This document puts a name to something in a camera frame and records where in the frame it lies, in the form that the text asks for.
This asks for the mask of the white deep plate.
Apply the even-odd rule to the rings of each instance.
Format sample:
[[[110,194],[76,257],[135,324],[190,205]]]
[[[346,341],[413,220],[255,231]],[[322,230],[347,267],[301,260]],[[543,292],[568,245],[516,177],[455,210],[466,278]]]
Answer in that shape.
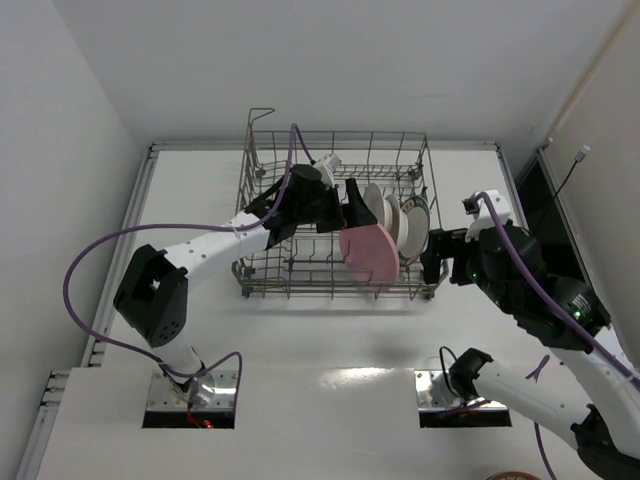
[[[365,188],[363,199],[377,222],[389,230],[392,224],[391,205],[384,197],[382,189],[376,183],[370,183]]]
[[[402,210],[401,204],[395,195],[387,195],[385,200],[391,207],[391,226],[389,229],[392,239],[395,241],[398,250],[402,250],[406,245],[409,234],[408,217]]]

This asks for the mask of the green rimmed printed plate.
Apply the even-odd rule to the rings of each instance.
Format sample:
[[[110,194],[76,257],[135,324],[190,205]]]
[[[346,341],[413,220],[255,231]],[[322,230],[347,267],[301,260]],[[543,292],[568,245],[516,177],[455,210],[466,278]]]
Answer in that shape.
[[[431,212],[427,200],[420,195],[408,198],[402,204],[402,212],[407,217],[408,235],[399,249],[399,261],[405,267],[415,263],[427,247]]]

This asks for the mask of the pink round plate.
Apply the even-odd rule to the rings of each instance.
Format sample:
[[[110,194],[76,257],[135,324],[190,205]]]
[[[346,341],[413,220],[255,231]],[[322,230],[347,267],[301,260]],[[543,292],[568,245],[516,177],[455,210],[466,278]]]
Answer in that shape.
[[[388,292],[399,274],[397,246],[380,224],[342,230],[339,245],[355,280],[378,294]]]

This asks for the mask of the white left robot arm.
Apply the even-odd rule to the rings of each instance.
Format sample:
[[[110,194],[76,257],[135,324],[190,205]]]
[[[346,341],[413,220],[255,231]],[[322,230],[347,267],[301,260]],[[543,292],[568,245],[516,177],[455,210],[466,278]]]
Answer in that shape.
[[[163,249],[146,244],[131,257],[113,305],[160,359],[181,394],[194,389],[204,364],[186,334],[190,292],[219,269],[293,237],[303,225],[338,232],[348,255],[364,252],[380,231],[357,183],[345,182],[347,201],[321,171],[295,165],[223,226]]]

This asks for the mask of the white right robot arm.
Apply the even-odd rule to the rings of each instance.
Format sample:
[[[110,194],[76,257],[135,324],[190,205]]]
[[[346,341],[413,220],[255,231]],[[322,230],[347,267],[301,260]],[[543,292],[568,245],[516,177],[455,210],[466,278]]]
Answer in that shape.
[[[538,241],[512,223],[433,230],[420,263],[427,285],[478,288],[545,350],[536,366],[515,368],[483,347],[463,348],[450,363],[451,349],[436,348],[422,367],[438,381],[429,404],[439,423],[495,401],[553,434],[597,477],[638,478],[639,369],[589,285],[550,272]]]

